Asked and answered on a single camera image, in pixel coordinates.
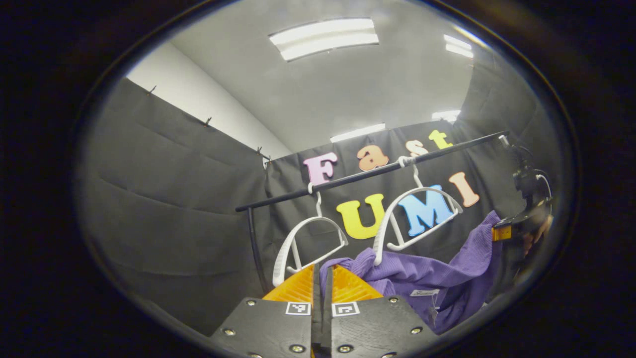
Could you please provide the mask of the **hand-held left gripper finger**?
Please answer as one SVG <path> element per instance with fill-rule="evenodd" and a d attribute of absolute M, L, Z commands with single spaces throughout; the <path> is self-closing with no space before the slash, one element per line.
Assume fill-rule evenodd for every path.
<path fill-rule="evenodd" d="M 323 349 L 332 358 L 410 358 L 437 339 L 406 299 L 379 294 L 345 268 L 328 269 Z"/>
<path fill-rule="evenodd" d="M 313 358 L 321 313 L 316 265 L 286 279 L 263 298 L 246 297 L 211 336 L 232 358 Z"/>

